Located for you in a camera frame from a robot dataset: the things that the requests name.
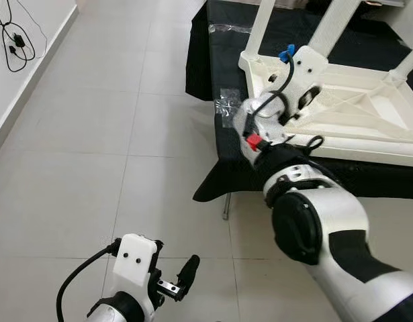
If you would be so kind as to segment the black tablecloth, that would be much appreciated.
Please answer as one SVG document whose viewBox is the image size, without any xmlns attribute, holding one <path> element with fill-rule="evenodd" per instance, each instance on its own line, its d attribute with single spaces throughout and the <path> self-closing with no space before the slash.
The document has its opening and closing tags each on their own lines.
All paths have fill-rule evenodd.
<svg viewBox="0 0 413 322">
<path fill-rule="evenodd" d="M 247 90 L 245 74 L 238 66 L 248 34 L 216 32 L 210 24 L 252 27 L 258 7 L 255 4 L 225 0 L 205 0 L 191 16 L 191 31 L 185 65 L 185 92 L 203 101 L 215 101 L 221 88 Z M 325 8 L 274 9 L 262 54 L 274 55 L 289 45 L 305 45 L 314 33 Z M 387 71 L 396 67 L 409 49 L 399 43 L 398 35 L 383 21 L 354 18 L 341 35 L 330 59 L 337 64 Z M 206 202 L 237 191 L 257 191 L 264 178 L 253 171 L 241 154 L 239 136 L 233 129 L 215 131 L 215 116 L 208 137 L 215 140 L 216 163 L 193 199 Z M 338 176 L 338 180 L 358 197 L 397 197 L 413 199 L 413 168 L 314 157 L 314 160 Z"/>
</svg>

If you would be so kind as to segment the white plastic children table top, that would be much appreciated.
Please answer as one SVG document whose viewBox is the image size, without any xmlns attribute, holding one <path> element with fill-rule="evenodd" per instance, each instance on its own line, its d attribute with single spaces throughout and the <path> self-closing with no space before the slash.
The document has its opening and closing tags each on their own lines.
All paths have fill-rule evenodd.
<svg viewBox="0 0 413 322">
<path fill-rule="evenodd" d="M 246 59 L 239 59 L 245 72 Z M 413 131 L 413 92 L 408 80 L 394 80 L 389 71 L 332 64 L 320 74 L 322 92 L 286 125 L 257 120 L 250 95 L 241 150 L 253 158 L 267 145 L 305 146 L 323 133 L 394 133 Z"/>
</svg>

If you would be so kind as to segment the crossed clear tape patch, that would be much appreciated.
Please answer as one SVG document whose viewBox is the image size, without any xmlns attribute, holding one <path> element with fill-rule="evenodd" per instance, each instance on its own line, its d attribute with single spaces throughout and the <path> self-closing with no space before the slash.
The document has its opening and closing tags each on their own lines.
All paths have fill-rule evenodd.
<svg viewBox="0 0 413 322">
<path fill-rule="evenodd" d="M 245 129 L 245 120 L 251 108 L 250 97 L 246 90 L 221 88 L 215 95 L 215 131 L 233 129 L 240 135 Z"/>
</svg>

